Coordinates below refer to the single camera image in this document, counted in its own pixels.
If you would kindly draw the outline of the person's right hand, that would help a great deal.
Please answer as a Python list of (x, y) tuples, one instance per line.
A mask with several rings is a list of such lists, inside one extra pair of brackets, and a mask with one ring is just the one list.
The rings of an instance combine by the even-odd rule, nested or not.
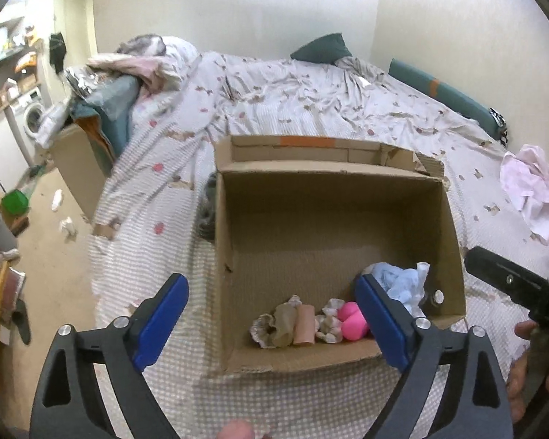
[[(531, 333), (538, 327), (532, 320), (523, 321), (515, 326), (515, 334), (523, 340), (530, 340)], [(523, 399), (524, 383), (528, 370), (529, 351), (525, 350), (516, 362), (513, 362), (507, 380), (507, 394), (510, 403), (513, 423), (519, 422), (526, 413), (526, 404)], [(549, 392), (549, 376), (545, 381), (545, 388)]]

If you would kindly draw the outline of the person's left hand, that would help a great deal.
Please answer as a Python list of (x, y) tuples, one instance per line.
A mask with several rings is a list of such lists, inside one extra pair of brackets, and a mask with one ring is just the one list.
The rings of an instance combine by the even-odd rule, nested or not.
[(216, 435), (217, 439), (272, 439), (272, 435), (265, 433), (259, 435), (255, 426), (242, 419), (235, 419), (228, 422)]

